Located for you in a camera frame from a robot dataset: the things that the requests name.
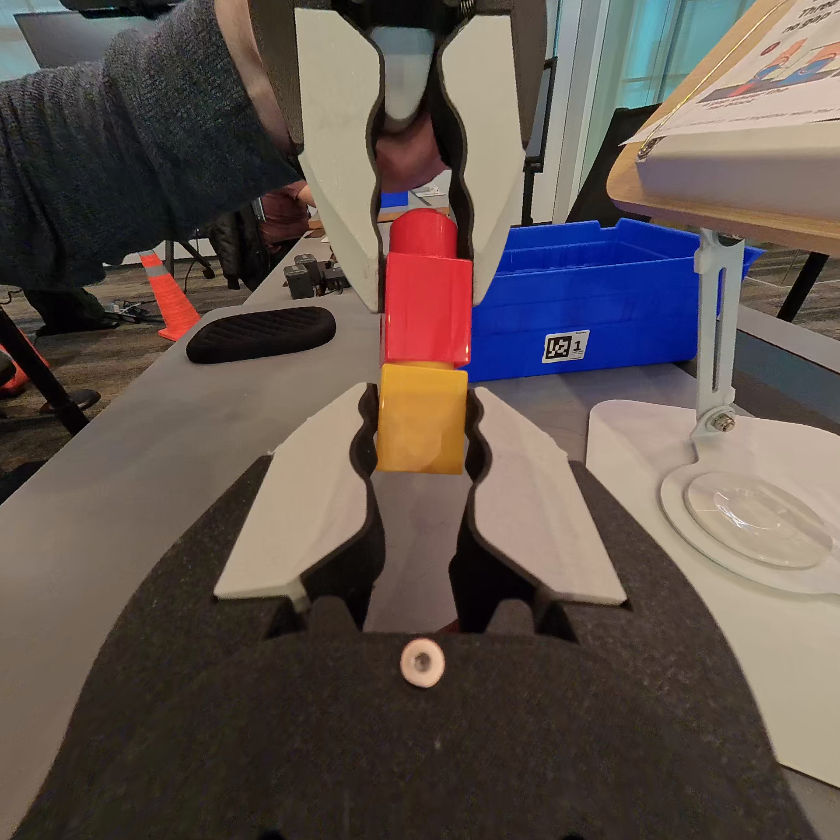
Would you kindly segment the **white power strip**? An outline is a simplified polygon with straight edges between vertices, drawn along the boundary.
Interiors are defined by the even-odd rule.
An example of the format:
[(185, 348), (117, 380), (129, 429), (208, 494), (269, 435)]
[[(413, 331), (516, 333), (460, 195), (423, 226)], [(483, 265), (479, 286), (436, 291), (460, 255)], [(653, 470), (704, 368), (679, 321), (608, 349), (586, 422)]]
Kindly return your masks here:
[(102, 306), (110, 318), (119, 322), (164, 325), (161, 315), (148, 309), (144, 301), (118, 299)]

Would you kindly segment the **person's left hand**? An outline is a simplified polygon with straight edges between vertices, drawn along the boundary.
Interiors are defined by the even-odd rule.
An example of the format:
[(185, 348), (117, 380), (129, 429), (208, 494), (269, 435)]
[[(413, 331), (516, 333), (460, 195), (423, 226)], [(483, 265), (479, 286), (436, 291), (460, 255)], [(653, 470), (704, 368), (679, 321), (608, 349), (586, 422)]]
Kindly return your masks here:
[(430, 115), (422, 112), (405, 129), (383, 132), (376, 141), (375, 164), (384, 193), (414, 190), (448, 170)]

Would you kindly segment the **black panel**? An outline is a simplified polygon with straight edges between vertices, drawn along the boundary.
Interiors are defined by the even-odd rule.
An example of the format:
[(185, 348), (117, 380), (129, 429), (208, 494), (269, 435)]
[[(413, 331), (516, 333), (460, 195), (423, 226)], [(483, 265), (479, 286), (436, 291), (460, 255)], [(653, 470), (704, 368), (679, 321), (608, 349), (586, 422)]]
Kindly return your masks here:
[(565, 220), (567, 224), (598, 222), (602, 228), (611, 228), (622, 218), (643, 223), (650, 221), (649, 216), (617, 207), (607, 194), (606, 183), (625, 141), (644, 126), (658, 107), (659, 103), (655, 103), (640, 108), (617, 108), (614, 111), (589, 174)]

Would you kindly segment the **office chair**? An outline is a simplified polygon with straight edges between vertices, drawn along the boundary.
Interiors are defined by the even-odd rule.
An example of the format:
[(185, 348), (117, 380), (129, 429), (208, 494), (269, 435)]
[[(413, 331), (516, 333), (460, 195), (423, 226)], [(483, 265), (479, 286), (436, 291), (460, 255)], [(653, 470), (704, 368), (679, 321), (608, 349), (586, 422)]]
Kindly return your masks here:
[(60, 409), (55, 409), (45, 402), (37, 412), (23, 415), (10, 415), (4, 409), (1, 412), (2, 428), (43, 425), (56, 423), (62, 426), (69, 436), (76, 436), (90, 423), (87, 410), (100, 403), (102, 395), (91, 389), (80, 389), (69, 392), (69, 402)]

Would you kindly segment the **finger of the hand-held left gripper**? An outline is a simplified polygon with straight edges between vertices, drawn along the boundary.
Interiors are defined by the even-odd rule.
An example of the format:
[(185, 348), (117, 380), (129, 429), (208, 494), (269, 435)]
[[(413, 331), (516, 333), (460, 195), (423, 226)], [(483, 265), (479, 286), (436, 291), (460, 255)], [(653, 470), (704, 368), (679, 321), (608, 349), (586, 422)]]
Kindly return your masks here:
[(508, 15), (474, 16), (438, 49), (437, 141), (451, 171), (457, 256), (472, 265), (477, 306), (507, 241), (524, 159)]
[(299, 159), (344, 275), (372, 312), (382, 310), (380, 179), (374, 128), (384, 104), (381, 51), (331, 9), (295, 10), (301, 63)]

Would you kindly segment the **yellow building block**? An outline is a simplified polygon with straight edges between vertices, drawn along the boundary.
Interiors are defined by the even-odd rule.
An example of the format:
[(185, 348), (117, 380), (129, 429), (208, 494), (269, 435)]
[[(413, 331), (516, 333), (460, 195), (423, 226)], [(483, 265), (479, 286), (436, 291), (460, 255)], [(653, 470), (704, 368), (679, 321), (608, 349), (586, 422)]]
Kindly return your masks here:
[(466, 371), (447, 364), (383, 364), (376, 436), (378, 470), (462, 474), (468, 382)]

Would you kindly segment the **grey desk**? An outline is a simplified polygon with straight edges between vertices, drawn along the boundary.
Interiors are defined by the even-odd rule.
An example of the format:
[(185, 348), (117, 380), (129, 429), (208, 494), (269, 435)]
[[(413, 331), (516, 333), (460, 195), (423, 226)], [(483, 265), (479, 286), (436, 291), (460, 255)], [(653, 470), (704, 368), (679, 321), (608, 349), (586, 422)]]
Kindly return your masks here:
[[(260, 456), (348, 387), (379, 373), (379, 319), (351, 291), (321, 305), (336, 338), (290, 360), (196, 365), (170, 346), (2, 505), (2, 838), (14, 835), (64, 738), (106, 636), (161, 556)], [(498, 381), (488, 387), (583, 460), (593, 405), (612, 399), (693, 407), (673, 364)], [(388, 560), (365, 629), (438, 630), (455, 620), (447, 567), (466, 476), (374, 476)], [(417, 501), (386, 506), (391, 488)]]

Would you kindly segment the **orange traffic cone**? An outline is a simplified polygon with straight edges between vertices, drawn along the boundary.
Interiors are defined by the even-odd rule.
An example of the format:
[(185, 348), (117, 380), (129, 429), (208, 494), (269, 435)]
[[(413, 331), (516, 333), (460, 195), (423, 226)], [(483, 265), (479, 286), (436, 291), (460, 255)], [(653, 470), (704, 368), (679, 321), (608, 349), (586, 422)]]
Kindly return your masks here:
[(29, 382), (29, 377), (1, 344), (1, 399), (6, 400), (20, 395)]
[(176, 342), (201, 321), (201, 316), (153, 250), (140, 251), (139, 256), (164, 321), (159, 335)]

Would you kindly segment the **red building block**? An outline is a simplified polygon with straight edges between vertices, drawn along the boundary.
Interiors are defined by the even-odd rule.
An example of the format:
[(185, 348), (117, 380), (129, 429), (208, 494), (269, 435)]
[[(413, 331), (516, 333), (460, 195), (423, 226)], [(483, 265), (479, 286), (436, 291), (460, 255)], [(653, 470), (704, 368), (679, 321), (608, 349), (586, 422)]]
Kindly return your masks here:
[(385, 259), (381, 362), (467, 366), (473, 263), (457, 256), (458, 229), (433, 208), (395, 220)]

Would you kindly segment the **black screen on floor stand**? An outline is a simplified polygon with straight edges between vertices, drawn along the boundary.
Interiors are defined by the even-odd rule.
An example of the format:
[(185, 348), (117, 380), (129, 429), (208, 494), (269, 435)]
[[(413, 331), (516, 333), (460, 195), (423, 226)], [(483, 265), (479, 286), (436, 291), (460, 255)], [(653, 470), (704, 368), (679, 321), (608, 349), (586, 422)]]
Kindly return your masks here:
[(557, 56), (543, 62), (537, 108), (523, 166), (524, 179), (521, 205), (521, 226), (523, 227), (534, 224), (532, 217), (534, 182), (536, 175), (543, 172), (545, 163), (557, 64)]

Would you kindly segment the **large black display screen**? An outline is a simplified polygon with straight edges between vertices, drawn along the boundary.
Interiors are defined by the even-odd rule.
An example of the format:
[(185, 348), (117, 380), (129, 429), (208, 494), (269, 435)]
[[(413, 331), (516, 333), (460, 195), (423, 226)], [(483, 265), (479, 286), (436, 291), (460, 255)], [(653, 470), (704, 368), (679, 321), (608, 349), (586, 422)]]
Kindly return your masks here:
[(14, 20), (41, 69), (101, 60), (118, 34), (131, 29), (145, 33), (156, 24), (146, 17), (86, 17), (69, 11), (20, 13)]

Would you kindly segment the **black webcam bar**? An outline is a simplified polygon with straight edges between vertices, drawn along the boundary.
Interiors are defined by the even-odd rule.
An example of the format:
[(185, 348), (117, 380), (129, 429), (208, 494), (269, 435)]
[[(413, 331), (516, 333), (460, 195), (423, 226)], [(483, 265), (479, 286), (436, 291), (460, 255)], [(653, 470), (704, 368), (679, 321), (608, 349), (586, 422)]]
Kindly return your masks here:
[(60, 1), (68, 11), (85, 18), (144, 18), (155, 20), (181, 1)]

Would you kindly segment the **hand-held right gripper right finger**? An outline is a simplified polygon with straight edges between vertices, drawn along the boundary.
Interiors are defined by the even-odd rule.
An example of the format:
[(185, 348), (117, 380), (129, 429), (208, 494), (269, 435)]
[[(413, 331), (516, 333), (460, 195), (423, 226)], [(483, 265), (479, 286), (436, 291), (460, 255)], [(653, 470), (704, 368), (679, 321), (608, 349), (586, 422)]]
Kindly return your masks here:
[(622, 607), (628, 597), (567, 453), (486, 387), (467, 396), (471, 480), (450, 584), (458, 622), (489, 624), (501, 602), (525, 602), (536, 624), (554, 605)]

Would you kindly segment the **person's left forearm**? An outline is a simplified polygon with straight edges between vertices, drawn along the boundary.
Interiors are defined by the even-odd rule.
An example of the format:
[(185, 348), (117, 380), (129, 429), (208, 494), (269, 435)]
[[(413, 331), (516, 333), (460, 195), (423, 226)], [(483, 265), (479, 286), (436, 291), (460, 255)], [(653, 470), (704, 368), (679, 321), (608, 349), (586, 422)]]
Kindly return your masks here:
[(187, 235), (298, 179), (261, 124), (214, 2), (183, 2), (104, 57), (2, 82), (1, 275), (23, 290)]

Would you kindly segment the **black wrist rest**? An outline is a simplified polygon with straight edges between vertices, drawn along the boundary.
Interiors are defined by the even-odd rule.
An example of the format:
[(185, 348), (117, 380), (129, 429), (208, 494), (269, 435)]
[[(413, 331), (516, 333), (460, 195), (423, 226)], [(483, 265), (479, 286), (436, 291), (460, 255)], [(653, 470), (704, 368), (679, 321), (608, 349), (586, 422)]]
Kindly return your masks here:
[(220, 318), (200, 328), (185, 354), (195, 364), (250, 361), (316, 349), (335, 336), (332, 313), (319, 307), (253, 311)]

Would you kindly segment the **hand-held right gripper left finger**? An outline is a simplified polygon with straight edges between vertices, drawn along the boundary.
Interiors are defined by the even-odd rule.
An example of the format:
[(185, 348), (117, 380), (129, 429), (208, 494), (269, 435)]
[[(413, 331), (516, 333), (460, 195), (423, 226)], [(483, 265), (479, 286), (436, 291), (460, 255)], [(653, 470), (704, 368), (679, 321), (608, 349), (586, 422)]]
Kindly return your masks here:
[(271, 453), (215, 584), (218, 600), (285, 597), (302, 614), (336, 596), (365, 622), (385, 566), (371, 480), (378, 413), (376, 385), (353, 385)]

